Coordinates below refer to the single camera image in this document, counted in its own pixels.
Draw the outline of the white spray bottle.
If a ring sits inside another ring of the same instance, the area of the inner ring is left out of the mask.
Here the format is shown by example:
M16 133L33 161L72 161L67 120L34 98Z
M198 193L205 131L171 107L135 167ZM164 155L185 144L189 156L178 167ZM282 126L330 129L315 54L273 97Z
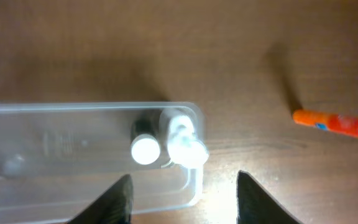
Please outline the white spray bottle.
M164 109L159 130L172 162L187 169L199 169L209 158L209 152L198 134L196 121L183 110Z

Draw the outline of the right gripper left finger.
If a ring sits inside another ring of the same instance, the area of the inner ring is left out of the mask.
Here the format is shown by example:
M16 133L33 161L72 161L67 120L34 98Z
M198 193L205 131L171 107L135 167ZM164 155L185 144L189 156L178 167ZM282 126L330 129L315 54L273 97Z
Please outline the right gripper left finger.
M67 224L131 224L133 202L133 181L126 174Z

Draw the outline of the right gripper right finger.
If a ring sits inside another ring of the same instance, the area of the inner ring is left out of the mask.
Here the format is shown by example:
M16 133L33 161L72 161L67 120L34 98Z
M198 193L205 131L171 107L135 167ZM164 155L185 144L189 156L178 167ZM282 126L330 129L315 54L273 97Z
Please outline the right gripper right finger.
M238 224L299 224L248 172L237 174Z

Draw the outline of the black bottle white cap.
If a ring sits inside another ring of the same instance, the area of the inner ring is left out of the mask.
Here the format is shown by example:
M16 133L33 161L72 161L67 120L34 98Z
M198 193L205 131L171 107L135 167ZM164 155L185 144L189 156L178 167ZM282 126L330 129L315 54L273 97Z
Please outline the black bottle white cap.
M140 165L154 163L160 157L160 144L150 120L138 119L131 129L131 156Z

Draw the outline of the orange tube white cap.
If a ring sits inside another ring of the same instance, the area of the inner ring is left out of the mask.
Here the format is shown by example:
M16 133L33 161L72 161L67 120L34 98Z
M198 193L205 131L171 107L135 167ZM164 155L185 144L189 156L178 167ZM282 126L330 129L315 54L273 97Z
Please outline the orange tube white cap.
M358 138L358 117L313 110L295 110L292 118L296 124Z

